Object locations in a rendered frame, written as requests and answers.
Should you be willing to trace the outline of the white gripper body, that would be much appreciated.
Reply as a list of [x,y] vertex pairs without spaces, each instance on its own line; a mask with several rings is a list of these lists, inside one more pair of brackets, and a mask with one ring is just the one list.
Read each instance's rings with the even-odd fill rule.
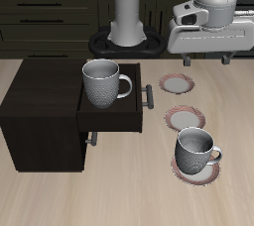
[[249,51],[254,47],[254,10],[235,11],[233,22],[218,32],[171,20],[166,39],[170,54]]

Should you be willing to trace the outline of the white plate with red rim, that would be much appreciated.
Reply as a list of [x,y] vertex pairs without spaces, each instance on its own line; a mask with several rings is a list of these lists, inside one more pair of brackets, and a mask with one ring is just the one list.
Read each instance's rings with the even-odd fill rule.
[[165,114],[165,122],[169,128],[179,132],[186,127],[203,128],[205,117],[202,112],[192,106],[180,105],[169,109]]
[[159,86],[166,92],[184,94],[194,88],[194,81],[182,73],[169,73],[160,78]]
[[171,160],[172,171],[175,176],[181,181],[191,185],[208,185],[215,182],[220,175],[220,165],[216,163],[214,165],[206,165],[202,171],[197,174],[186,174],[180,171],[177,166],[176,159]]

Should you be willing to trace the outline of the grey porcelain mug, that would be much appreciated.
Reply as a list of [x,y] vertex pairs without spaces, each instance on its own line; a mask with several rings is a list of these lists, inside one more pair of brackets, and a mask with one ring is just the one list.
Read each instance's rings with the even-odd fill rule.
[[214,144],[212,136],[201,128],[182,129],[175,146],[175,160],[180,171],[194,175],[206,166],[217,164],[222,150]]
[[[119,72],[119,65],[111,59],[94,59],[82,67],[85,94],[90,103],[99,109],[109,108],[116,99],[128,96],[132,91],[132,80]],[[119,93],[121,80],[129,83],[127,92]]]

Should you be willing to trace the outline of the dark wooden drawer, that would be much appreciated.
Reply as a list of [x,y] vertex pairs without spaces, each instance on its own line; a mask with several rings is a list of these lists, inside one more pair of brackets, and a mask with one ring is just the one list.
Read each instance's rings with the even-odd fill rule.
[[142,132],[143,106],[141,71],[139,63],[120,63],[120,73],[127,75],[133,84],[131,93],[116,99],[107,109],[94,107],[82,90],[77,110],[80,132]]

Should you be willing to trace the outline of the dark kitchen cupboards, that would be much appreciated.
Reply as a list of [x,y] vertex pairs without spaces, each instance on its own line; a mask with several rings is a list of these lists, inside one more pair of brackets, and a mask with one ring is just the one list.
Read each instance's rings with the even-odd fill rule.
[[[140,20],[166,35],[172,8],[188,0],[140,0]],[[237,9],[254,8],[239,0]],[[22,7],[17,3],[61,3],[60,7]],[[63,23],[20,23],[22,19],[64,20]],[[91,58],[89,38],[114,20],[113,0],[0,0],[0,57],[68,55]]]

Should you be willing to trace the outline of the dark wooden cabinet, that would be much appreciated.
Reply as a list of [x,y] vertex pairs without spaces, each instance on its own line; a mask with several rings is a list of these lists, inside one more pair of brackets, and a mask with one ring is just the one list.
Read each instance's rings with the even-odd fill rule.
[[25,59],[2,104],[2,129],[19,172],[84,170],[87,135],[78,130],[83,59]]

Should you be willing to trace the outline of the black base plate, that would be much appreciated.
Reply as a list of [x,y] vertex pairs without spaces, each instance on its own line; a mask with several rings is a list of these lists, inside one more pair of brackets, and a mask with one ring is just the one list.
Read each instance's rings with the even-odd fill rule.
[[95,58],[159,58],[166,49],[165,39],[152,26],[120,30],[102,26],[89,40]]

